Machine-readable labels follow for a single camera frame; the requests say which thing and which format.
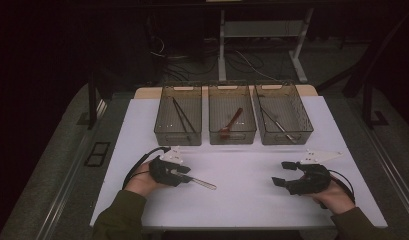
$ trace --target wire mesh bin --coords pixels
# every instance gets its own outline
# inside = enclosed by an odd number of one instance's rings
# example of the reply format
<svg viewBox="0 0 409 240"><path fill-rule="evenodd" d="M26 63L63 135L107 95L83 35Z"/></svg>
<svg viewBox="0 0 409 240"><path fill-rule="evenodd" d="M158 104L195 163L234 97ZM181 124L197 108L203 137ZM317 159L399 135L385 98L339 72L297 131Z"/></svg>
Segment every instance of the wire mesh bin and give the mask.
<svg viewBox="0 0 409 240"><path fill-rule="evenodd" d="M201 129L201 82L165 82L154 127L158 144L199 146Z"/></svg>
<svg viewBox="0 0 409 240"><path fill-rule="evenodd" d="M302 145L313 126L294 84L260 80L253 101L263 145Z"/></svg>
<svg viewBox="0 0 409 240"><path fill-rule="evenodd" d="M252 144L257 131L247 81L210 81L210 144Z"/></svg>

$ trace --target person's left hand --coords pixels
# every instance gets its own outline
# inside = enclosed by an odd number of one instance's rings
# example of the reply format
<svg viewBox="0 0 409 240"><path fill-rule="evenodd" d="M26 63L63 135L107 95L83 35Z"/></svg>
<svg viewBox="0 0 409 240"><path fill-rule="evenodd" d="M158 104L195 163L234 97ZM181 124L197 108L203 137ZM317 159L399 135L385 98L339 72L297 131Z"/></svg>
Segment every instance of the person's left hand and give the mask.
<svg viewBox="0 0 409 240"><path fill-rule="evenodd" d="M124 190L135 192L146 197L152 191L167 186L154 181L149 173L149 163L150 162L146 162L138 167L135 174L139 174L129 180Z"/></svg>

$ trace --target hand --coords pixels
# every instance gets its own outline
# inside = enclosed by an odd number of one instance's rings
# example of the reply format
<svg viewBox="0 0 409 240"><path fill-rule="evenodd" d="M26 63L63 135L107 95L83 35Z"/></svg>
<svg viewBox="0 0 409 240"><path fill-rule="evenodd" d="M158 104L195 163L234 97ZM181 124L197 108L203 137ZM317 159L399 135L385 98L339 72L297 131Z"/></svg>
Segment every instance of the hand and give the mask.
<svg viewBox="0 0 409 240"><path fill-rule="evenodd" d="M151 177L149 173L149 163L150 162L146 162L138 167L138 169L135 171L135 174L136 173L140 174L132 177L130 181L127 183L124 190L131 191L139 195L142 195L143 197L146 197L155 189L166 186L164 184L157 183Z"/></svg>
<svg viewBox="0 0 409 240"><path fill-rule="evenodd" d="M323 203L335 215L347 212L356 205L336 182L331 181L328 188L320 193L306 194L317 203Z"/></svg>

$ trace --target white tabletop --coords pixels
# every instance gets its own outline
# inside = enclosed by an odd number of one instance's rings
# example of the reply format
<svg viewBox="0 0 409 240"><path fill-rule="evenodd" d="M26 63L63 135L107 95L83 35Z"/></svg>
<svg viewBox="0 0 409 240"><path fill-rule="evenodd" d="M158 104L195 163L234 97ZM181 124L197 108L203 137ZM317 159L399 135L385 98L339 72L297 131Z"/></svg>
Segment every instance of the white tabletop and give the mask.
<svg viewBox="0 0 409 240"><path fill-rule="evenodd" d="M153 192L142 217L145 229L309 229L332 227L331 213L310 198L290 195L274 186L271 177L295 180L301 171L282 169L282 161L303 159L306 149L342 152L324 163L353 184L357 205L375 226L386 227L382 213L362 178L323 97L302 97L314 132L306 145L263 146L256 133L252 145L213 146L209 143L208 99L203 98L202 145L181 146L190 176L217 186L196 183ZM159 99L133 99L128 107L115 150L91 219L114 200L125 175L147 152L158 147L153 129Z"/></svg>

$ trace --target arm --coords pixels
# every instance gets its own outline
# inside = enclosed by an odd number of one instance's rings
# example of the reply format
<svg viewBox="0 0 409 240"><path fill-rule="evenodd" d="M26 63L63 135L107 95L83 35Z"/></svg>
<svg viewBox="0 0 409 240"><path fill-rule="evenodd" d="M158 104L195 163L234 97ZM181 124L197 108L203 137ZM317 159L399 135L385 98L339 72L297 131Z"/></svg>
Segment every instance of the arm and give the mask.
<svg viewBox="0 0 409 240"><path fill-rule="evenodd" d="M146 197L164 186L156 183L148 171L148 163L142 164L137 170L141 174L134 176L125 189L117 193L111 206L98 216L93 239L142 239L141 217Z"/></svg>
<svg viewBox="0 0 409 240"><path fill-rule="evenodd" d="M334 214L331 219L338 229L340 239L399 239L397 236L373 226L360 208L355 206L344 190L334 181L331 181L326 190L308 196L316 202L322 202Z"/></svg>

